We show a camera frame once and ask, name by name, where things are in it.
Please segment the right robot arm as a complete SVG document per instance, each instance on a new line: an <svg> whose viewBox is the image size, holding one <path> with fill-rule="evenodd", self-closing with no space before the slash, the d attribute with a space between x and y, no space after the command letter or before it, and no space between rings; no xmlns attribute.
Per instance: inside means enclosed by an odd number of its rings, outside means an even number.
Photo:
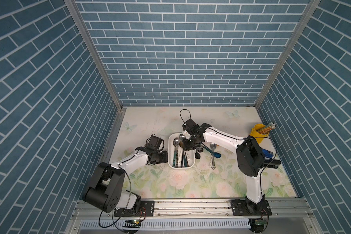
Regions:
<svg viewBox="0 0 351 234"><path fill-rule="evenodd" d="M246 178L247 193L244 200L231 201L233 215L272 215L262 191L261 174L268 167L277 169L281 164L280 160L266 159L255 137L239 138L206 123L198 125L192 119L187 120L182 127L186 135L181 140L184 150L195 150L201 147L202 143L209 142L236 153L238 168Z"/></svg>

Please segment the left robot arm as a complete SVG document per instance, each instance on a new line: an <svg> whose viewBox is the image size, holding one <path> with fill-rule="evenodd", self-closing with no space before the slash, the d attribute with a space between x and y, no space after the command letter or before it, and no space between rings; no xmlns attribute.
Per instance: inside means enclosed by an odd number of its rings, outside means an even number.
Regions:
<svg viewBox="0 0 351 234"><path fill-rule="evenodd" d="M100 163L94 170L82 199L94 207L109 213L124 209L131 214L139 212L140 195L124 191L124 179L140 167L168 162L168 152L138 147L123 160L112 164Z"/></svg>

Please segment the silver spoon green marbled handle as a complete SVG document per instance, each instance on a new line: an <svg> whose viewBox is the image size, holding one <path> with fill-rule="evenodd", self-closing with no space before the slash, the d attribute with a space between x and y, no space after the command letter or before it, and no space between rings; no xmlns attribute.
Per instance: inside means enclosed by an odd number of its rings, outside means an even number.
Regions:
<svg viewBox="0 0 351 234"><path fill-rule="evenodd" d="M174 145L173 167L177 168L178 167L178 148L179 148L179 138L178 137L176 137L173 140L173 145Z"/></svg>

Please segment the white plastic storage box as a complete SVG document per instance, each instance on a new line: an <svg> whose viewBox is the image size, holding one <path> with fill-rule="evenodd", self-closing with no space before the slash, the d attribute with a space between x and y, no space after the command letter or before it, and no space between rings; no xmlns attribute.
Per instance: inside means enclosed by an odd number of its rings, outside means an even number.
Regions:
<svg viewBox="0 0 351 234"><path fill-rule="evenodd" d="M169 136L169 139L168 139L168 164L169 164L170 168L172 168L173 170L188 170L188 169L191 169L196 163L195 150L187 151L187 155L189 157L189 167L185 167L184 166L184 153L183 153L184 150L180 146L178 148L178 167L177 168L173 167L173 158L174 158L173 140L176 137L179 137L179 135L180 135L180 133L174 133L174 134L171 134Z"/></svg>

